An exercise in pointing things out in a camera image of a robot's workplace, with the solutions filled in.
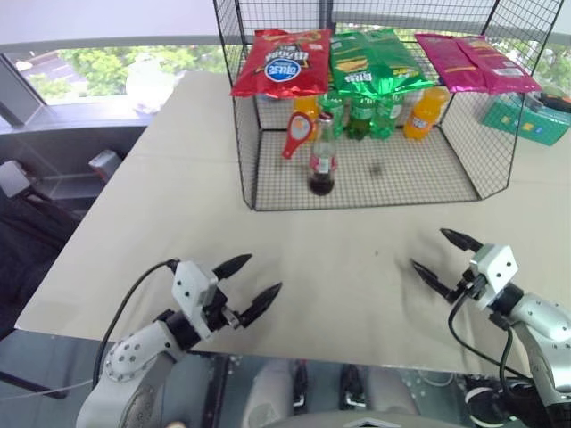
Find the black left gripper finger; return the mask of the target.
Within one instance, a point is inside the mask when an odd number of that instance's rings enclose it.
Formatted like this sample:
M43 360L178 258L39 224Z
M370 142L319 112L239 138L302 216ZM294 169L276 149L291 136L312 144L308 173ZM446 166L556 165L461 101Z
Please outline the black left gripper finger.
M270 307L282 285L282 283L272 285L253 299L251 306L240 315L240 325L243 328L251 325Z
M252 257L251 253L240 254L222 262L212 272L219 281L225 280L237 273Z

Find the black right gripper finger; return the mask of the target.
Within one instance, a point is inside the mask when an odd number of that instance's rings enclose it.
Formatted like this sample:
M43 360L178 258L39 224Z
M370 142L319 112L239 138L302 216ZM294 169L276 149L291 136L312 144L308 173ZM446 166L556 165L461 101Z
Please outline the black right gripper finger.
M463 251L478 252L483 247L475 238L461 232L449 228L441 228L440 232L451 244Z
M445 300L458 299L459 297L458 290L452 290L451 288L444 285L432 270L416 262L414 259L412 259L410 262L414 270L423 280L423 282L427 284L432 290L437 292L441 297L443 297Z

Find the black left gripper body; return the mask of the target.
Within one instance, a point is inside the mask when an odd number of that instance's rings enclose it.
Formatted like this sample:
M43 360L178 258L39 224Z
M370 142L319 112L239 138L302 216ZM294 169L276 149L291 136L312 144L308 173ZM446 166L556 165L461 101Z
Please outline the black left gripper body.
M250 322L243 314L240 314L227 306L228 297L218 286L214 287L214 294L208 305L203 306L205 322L211 332L217 332L226 326L234 329L247 328Z

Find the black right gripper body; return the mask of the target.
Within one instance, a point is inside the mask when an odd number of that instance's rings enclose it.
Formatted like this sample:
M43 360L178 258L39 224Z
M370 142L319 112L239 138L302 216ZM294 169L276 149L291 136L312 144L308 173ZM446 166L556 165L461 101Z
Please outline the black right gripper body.
M459 282L448 294L450 304L457 302L462 297L479 300L485 291L487 279L485 275L478 273L472 268L466 269Z

